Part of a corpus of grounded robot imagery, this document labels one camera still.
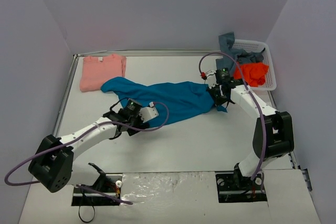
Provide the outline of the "teal blue t shirt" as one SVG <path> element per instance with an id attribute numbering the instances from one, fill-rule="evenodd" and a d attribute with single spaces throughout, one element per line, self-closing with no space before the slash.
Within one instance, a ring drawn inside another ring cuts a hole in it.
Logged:
<path id="1" fill-rule="evenodd" d="M 158 127 L 164 121 L 166 125 L 208 113 L 215 107 L 206 84 L 194 82 L 158 83 L 149 86 L 135 83 L 123 77 L 115 77 L 101 86 L 104 93 L 115 93 L 123 107 L 127 98 L 134 99 L 142 105 L 158 102 L 156 109 L 159 116 L 150 120 L 150 127 Z"/>

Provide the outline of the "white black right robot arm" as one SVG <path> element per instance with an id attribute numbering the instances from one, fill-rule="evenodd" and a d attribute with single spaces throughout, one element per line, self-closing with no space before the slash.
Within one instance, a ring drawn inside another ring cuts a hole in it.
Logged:
<path id="1" fill-rule="evenodd" d="M 292 117 L 265 103 L 243 79 L 234 79 L 228 69 L 202 73 L 206 90 L 217 109 L 230 103 L 240 106 L 254 121 L 252 151 L 237 163 L 233 183 L 245 189 L 253 184 L 265 166 L 294 149 Z"/>

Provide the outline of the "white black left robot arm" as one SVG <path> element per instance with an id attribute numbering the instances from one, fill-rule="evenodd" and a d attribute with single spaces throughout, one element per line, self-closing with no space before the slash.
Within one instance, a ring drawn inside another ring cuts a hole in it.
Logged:
<path id="1" fill-rule="evenodd" d="M 51 193 L 66 185 L 85 185 L 101 191 L 106 185 L 105 172 L 94 163 L 82 168 L 74 161 L 95 145 L 119 136 L 134 135 L 149 128 L 149 121 L 159 116 L 153 103 L 143 107 L 133 99 L 118 112 L 110 110 L 92 124 L 69 135 L 46 136 L 29 167 L 29 172 Z"/>

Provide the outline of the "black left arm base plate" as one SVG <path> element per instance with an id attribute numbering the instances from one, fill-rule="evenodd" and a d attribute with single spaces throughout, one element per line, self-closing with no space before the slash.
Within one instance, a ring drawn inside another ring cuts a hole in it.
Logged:
<path id="1" fill-rule="evenodd" d="M 88 163 L 99 174 L 98 179 L 90 188 L 120 199 L 121 189 L 116 186 L 117 181 L 122 181 L 121 174 L 105 173 L 100 167 L 94 163 Z M 93 193 L 87 190 L 81 190 L 79 188 L 73 189 L 73 196 L 71 206 L 119 206 L 120 203 L 110 198 Z"/>

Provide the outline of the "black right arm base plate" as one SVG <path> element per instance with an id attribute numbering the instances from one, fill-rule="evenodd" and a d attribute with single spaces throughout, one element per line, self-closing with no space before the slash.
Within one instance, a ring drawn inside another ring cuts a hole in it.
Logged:
<path id="1" fill-rule="evenodd" d="M 267 195 L 263 186 L 261 175 L 254 180 L 243 178 L 241 184 L 235 178 L 234 172 L 215 173 L 218 202 L 226 203 L 252 203 L 266 202 Z"/>

